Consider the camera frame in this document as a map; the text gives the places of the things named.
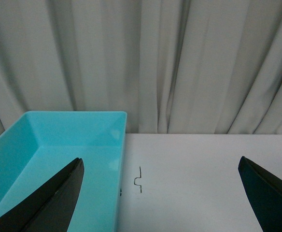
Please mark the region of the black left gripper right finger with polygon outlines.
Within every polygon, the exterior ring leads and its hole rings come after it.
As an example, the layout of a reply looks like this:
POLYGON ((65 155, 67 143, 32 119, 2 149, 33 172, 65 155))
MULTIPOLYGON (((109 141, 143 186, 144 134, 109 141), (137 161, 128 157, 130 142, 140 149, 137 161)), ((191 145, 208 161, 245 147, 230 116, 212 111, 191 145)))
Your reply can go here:
POLYGON ((282 180, 244 156, 238 171, 262 231, 282 232, 282 180))

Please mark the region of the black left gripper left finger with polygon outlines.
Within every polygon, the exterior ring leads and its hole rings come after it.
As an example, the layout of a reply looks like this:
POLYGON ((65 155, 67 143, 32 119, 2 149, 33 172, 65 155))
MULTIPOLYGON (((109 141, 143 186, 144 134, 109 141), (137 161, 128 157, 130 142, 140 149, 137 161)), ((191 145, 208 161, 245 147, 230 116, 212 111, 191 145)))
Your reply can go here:
POLYGON ((0 217, 0 232, 66 232, 84 176, 75 158, 58 173, 0 217))

